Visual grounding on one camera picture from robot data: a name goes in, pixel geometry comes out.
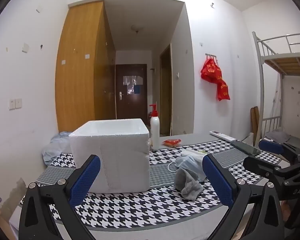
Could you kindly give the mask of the blue face mask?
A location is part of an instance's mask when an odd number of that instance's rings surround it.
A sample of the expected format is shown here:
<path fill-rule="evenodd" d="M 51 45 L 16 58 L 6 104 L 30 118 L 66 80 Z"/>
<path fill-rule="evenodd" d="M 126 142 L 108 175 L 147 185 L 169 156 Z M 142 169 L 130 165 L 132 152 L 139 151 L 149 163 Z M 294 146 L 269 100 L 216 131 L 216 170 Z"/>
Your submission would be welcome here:
<path fill-rule="evenodd" d="M 175 173 L 178 168 L 188 170 L 197 176 L 197 180 L 202 182 L 206 179 L 206 175 L 203 171 L 202 161 L 204 155 L 183 155 L 177 157 L 174 161 L 168 164 L 167 169 Z"/>

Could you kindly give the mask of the grey sock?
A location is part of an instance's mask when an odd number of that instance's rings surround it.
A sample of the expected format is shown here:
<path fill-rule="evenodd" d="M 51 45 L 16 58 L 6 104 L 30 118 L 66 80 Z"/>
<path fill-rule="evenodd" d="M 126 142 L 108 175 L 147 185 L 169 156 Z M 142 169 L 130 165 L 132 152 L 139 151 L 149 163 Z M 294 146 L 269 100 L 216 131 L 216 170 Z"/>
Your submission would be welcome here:
<path fill-rule="evenodd" d="M 174 176 L 174 187 L 185 200 L 194 202 L 204 191 L 196 173 L 178 168 Z"/>

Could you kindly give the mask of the white cloth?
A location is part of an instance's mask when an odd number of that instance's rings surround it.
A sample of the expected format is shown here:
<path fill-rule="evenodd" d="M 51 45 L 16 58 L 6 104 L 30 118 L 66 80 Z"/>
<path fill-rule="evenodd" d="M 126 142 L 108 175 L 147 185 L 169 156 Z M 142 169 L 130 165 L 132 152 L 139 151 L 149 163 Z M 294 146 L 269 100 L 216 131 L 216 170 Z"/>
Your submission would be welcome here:
<path fill-rule="evenodd" d="M 185 150 L 181 151 L 182 156 L 192 156 L 194 158 L 204 158 L 207 153 L 205 151 L 197 151 L 191 148 L 186 148 Z"/>

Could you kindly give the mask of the black smartphone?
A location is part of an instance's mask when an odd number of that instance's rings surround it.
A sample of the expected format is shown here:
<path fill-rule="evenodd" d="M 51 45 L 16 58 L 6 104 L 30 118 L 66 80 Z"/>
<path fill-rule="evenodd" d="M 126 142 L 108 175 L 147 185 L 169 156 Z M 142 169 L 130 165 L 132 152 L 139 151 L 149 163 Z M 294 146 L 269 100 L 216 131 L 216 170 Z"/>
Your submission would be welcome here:
<path fill-rule="evenodd" d="M 257 156 L 261 154 L 261 151 L 253 146 L 250 146 L 242 141 L 233 141 L 230 143 L 234 148 L 242 151 L 243 153 L 250 155 L 250 156 Z"/>

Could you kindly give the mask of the white remote control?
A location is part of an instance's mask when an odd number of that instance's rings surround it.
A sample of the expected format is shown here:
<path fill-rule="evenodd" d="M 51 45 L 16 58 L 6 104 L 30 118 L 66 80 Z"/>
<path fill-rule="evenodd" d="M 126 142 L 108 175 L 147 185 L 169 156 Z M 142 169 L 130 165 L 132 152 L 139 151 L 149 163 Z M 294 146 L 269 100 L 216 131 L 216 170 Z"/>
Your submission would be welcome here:
<path fill-rule="evenodd" d="M 237 139 L 229 136 L 229 135 L 226 135 L 226 134 L 223 134 L 223 133 L 220 133 L 220 132 L 217 132 L 217 131 L 210 131 L 209 132 L 210 135 L 214 136 L 214 137 L 217 137 L 219 139 L 222 139 L 222 140 L 225 140 L 227 142 L 234 142 L 234 141 L 237 141 Z"/>

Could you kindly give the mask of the light blue cloth pile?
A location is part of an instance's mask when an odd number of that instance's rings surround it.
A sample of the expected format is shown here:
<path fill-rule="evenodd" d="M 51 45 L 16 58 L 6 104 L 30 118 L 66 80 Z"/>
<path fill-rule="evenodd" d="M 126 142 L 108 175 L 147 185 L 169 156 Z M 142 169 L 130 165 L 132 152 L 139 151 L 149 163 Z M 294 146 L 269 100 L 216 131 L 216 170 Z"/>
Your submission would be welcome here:
<path fill-rule="evenodd" d="M 58 133 L 43 147 L 41 153 L 45 165 L 49 166 L 61 153 L 71 153 L 70 134 L 71 132 Z"/>

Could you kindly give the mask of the red snack packet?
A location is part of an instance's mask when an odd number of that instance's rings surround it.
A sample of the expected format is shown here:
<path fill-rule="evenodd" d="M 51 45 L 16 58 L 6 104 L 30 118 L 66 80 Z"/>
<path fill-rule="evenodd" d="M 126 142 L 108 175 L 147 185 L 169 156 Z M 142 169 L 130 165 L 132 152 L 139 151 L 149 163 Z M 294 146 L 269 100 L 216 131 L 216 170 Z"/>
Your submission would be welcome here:
<path fill-rule="evenodd" d="M 162 145 L 167 147 L 177 147 L 180 143 L 180 139 L 167 139 L 162 142 Z"/>

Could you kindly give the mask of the metal bunk bed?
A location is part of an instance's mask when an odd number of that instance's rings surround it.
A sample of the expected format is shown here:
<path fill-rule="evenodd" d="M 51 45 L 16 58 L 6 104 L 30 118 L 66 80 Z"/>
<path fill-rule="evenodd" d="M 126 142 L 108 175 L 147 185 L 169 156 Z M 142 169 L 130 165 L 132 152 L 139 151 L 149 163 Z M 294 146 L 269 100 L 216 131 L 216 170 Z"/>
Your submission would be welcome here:
<path fill-rule="evenodd" d="M 252 36 L 260 78 L 258 142 L 274 135 L 300 148 L 300 33 Z"/>

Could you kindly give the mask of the red hanging bags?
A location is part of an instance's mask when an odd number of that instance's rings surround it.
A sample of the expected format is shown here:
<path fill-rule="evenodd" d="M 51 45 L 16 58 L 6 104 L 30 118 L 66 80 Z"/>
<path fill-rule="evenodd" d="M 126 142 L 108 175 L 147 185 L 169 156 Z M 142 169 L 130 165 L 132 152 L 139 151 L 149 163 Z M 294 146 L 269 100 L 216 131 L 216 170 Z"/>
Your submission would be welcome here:
<path fill-rule="evenodd" d="M 230 100 L 228 85 L 223 80 L 221 68 L 214 57 L 206 57 L 200 76 L 203 80 L 217 85 L 217 99 L 219 101 Z"/>

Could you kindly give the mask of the white pump lotion bottle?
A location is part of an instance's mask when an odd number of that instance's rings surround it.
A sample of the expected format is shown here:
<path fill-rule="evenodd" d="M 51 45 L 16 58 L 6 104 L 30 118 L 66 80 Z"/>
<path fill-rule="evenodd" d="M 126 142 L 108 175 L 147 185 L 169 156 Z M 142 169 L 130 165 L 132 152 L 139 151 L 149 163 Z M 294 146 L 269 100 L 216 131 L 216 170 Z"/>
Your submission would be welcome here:
<path fill-rule="evenodd" d="M 151 104 L 151 119 L 150 119 L 150 127 L 151 127 L 151 147 L 152 150 L 157 151 L 159 149 L 160 143 L 160 120 L 157 111 L 157 105 Z"/>

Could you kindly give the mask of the white foam box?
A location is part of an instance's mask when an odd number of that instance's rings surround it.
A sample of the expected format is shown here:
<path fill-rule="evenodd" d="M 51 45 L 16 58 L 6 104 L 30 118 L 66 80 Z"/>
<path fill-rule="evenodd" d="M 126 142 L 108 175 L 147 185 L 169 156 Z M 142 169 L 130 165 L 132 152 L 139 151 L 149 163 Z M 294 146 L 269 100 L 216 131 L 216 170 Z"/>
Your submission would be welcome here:
<path fill-rule="evenodd" d="M 76 167 L 94 154 L 101 169 L 92 193 L 134 193 L 150 188 L 149 130 L 141 119 L 89 121 L 69 135 Z"/>

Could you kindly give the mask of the dark brown door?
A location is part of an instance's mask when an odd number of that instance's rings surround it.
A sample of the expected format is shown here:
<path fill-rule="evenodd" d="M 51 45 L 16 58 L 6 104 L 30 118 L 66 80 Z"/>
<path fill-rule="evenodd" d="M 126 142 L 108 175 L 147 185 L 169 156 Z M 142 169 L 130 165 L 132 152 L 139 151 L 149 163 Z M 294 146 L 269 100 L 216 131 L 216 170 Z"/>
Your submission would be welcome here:
<path fill-rule="evenodd" d="M 139 118 L 147 124 L 147 65 L 117 64 L 115 81 L 117 118 Z"/>

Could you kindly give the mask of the wooden wardrobe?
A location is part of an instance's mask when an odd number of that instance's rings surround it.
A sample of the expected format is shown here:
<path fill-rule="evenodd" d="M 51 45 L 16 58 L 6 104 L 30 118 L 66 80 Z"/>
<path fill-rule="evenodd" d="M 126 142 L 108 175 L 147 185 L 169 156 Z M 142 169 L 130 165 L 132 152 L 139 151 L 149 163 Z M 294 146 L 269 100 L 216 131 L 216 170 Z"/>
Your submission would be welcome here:
<path fill-rule="evenodd" d="M 58 47 L 55 103 L 59 131 L 115 119 L 115 56 L 104 1 L 71 7 Z"/>

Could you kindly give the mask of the ceiling lamp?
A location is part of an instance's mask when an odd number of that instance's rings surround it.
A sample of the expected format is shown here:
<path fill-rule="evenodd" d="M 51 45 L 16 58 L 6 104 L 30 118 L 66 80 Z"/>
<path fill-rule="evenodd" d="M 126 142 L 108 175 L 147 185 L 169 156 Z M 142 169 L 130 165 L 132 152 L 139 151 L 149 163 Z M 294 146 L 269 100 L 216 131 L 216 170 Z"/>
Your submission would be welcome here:
<path fill-rule="evenodd" d="M 143 26 L 133 24 L 133 25 L 131 25 L 130 29 L 131 29 L 131 31 L 133 31 L 136 34 L 138 34 L 140 31 L 143 30 Z"/>

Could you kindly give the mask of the wall socket pair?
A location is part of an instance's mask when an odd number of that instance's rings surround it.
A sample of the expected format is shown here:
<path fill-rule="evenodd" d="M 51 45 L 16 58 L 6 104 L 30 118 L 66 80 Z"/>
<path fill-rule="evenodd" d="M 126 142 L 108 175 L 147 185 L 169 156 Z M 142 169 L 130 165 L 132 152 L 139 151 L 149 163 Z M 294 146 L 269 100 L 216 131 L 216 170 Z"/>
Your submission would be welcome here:
<path fill-rule="evenodd" d="M 15 109 L 21 109 L 23 106 L 22 99 L 10 99 L 9 100 L 9 107 L 8 109 L 15 110 Z"/>

